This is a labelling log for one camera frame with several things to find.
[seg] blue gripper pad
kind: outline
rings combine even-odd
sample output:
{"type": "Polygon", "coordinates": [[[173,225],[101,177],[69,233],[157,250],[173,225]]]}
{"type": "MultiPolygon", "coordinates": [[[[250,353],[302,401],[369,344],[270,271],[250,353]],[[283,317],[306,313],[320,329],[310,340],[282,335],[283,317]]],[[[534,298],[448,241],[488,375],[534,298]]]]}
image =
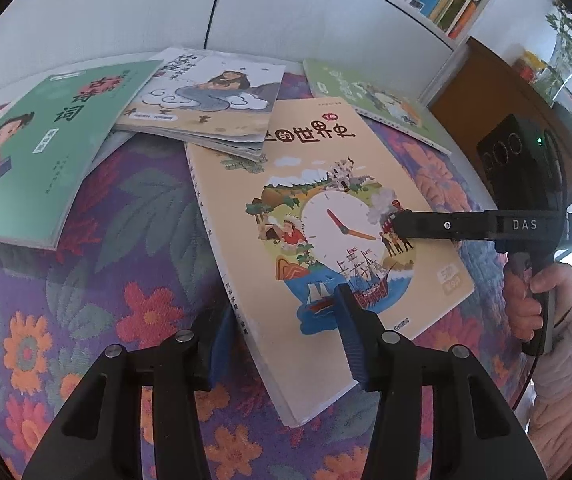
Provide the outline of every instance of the blue gripper pad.
{"type": "Polygon", "coordinates": [[[191,330],[198,337],[198,362],[192,371],[194,389],[210,391],[228,367],[235,334],[235,316],[227,298],[208,304],[191,330]]]}
{"type": "Polygon", "coordinates": [[[359,306],[346,283],[333,291],[333,312],[352,378],[365,390],[377,389],[383,378],[378,339],[384,326],[380,318],[359,306]]]}

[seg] screw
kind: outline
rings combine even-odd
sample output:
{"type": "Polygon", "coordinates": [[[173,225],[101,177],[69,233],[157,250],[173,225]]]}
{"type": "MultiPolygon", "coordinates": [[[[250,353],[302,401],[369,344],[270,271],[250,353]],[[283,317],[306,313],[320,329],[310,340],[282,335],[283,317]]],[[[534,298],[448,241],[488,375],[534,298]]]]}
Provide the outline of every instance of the screw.
{"type": "Polygon", "coordinates": [[[195,334],[192,333],[192,331],[183,328],[175,333],[175,341],[178,343],[188,343],[194,336],[195,334]]]}
{"type": "Polygon", "coordinates": [[[391,345],[399,343],[400,339],[401,338],[399,337],[399,334],[397,332],[393,332],[392,330],[386,330],[386,332],[381,335],[381,340],[384,343],[391,345]]]}
{"type": "Polygon", "coordinates": [[[455,355],[455,357],[459,357],[460,359],[466,359],[470,355],[470,351],[468,350],[468,348],[462,345],[455,345],[452,348],[452,352],[455,355]]]}
{"type": "Polygon", "coordinates": [[[122,353],[121,345],[108,345],[106,347],[106,350],[104,350],[104,355],[106,357],[117,357],[121,353],[122,353]]]}

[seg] purple fabric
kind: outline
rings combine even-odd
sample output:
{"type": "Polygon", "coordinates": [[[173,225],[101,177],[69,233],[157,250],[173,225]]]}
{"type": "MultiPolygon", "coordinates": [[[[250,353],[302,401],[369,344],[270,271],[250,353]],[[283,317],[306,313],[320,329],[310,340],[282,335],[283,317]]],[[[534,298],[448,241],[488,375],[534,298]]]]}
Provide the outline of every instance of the purple fabric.
{"type": "MultiPolygon", "coordinates": [[[[280,99],[306,97],[306,79],[286,74],[280,99]]],[[[433,208],[479,209],[446,156],[367,123],[433,208]]],[[[476,291],[416,342],[469,346],[510,398],[523,365],[504,315],[503,260],[485,242],[460,253],[476,291]]],[[[103,348],[145,348],[190,326],[219,280],[183,146],[157,136],[135,136],[87,177],[56,253],[0,244],[0,453],[13,475],[103,348]]],[[[284,428],[238,338],[221,384],[197,398],[213,478],[358,479],[377,403],[356,388],[302,428],[284,428]]],[[[145,479],[155,477],[150,406],[145,390],[145,479]]],[[[431,417],[426,396],[420,476],[429,468],[431,417]]]]}

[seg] human hand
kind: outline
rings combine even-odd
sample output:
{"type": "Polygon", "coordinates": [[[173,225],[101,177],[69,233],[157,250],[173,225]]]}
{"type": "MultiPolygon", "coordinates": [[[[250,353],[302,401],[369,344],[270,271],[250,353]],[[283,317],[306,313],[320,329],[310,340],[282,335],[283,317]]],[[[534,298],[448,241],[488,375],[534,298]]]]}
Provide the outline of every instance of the human hand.
{"type": "Polygon", "coordinates": [[[530,341],[534,330],[544,325],[540,302],[528,298],[533,293],[556,289],[555,323],[557,324],[572,307],[572,266],[554,263],[538,272],[527,285],[524,280],[512,273],[509,264],[504,266],[504,288],[502,296],[506,300],[506,315],[513,335],[522,341],[530,341]]]}

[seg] illustrated book cover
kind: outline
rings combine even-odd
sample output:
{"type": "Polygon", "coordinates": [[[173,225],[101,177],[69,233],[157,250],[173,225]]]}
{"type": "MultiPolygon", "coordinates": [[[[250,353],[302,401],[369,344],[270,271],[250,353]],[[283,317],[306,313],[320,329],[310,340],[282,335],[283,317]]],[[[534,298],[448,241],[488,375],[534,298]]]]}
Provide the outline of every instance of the illustrated book cover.
{"type": "MultiPolygon", "coordinates": [[[[2,103],[0,104],[0,117],[3,114],[3,110],[5,110],[9,103],[2,103]]],[[[102,143],[99,151],[95,155],[93,162],[91,163],[90,167],[86,171],[86,174],[91,173],[97,166],[99,166],[103,161],[106,160],[115,150],[121,147],[127,140],[129,140],[133,135],[134,132],[125,132],[123,130],[111,130],[104,142],[102,143]]]]}
{"type": "Polygon", "coordinates": [[[357,113],[450,155],[450,150],[438,142],[437,132],[442,126],[428,108],[417,101],[367,82],[354,70],[339,69],[316,59],[305,59],[304,71],[315,97],[341,97],[357,113]]]}
{"type": "Polygon", "coordinates": [[[409,338],[474,290],[450,241],[393,231],[400,210],[430,207],[343,99],[277,101],[258,162],[186,153],[230,302],[287,426],[355,384],[332,312],[338,284],[409,338]]]}
{"type": "Polygon", "coordinates": [[[113,123],[159,67],[141,61],[48,76],[0,118],[0,241],[53,250],[113,123]]]}
{"type": "Polygon", "coordinates": [[[116,127],[258,160],[284,65],[192,48],[168,48],[157,57],[164,65],[116,127]]]}

